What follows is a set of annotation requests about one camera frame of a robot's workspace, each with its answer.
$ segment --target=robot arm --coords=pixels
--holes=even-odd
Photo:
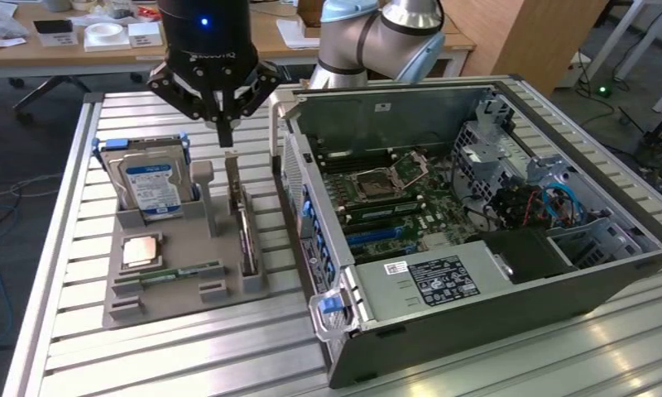
[[[276,66],[258,60],[247,0],[158,0],[168,50],[150,89],[194,120],[215,125],[220,146],[282,82]],[[250,88],[236,96],[248,78]]]
[[[443,9],[438,0],[327,0],[322,46],[311,88],[366,85],[366,70],[405,82],[425,78],[442,53]]]

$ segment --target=metal slotted table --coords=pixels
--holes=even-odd
[[[660,194],[528,84],[505,82],[662,222]],[[91,158],[92,138],[187,132],[194,159],[214,163],[214,194],[226,192],[226,149],[216,134],[151,93],[107,94],[84,105],[5,396],[662,395],[662,271],[582,317],[331,390],[272,181],[268,112],[262,108],[243,121],[234,149],[254,196],[272,296],[107,331],[116,199]],[[525,120],[516,133],[537,154],[557,151]]]

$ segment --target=motherboard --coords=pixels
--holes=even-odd
[[[461,199],[447,183],[447,173],[426,150],[383,154],[355,167],[343,160],[327,163],[323,180],[343,234],[362,264],[459,245],[479,228],[469,219]]]

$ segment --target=barcode sticker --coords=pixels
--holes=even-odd
[[[407,271],[407,262],[393,262],[386,263],[386,273],[387,275],[395,275],[398,273],[405,273]]]

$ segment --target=hard drive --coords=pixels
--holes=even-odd
[[[188,137],[93,141],[93,154],[115,186],[120,210],[139,209],[146,221],[182,215],[198,199],[191,182]]]

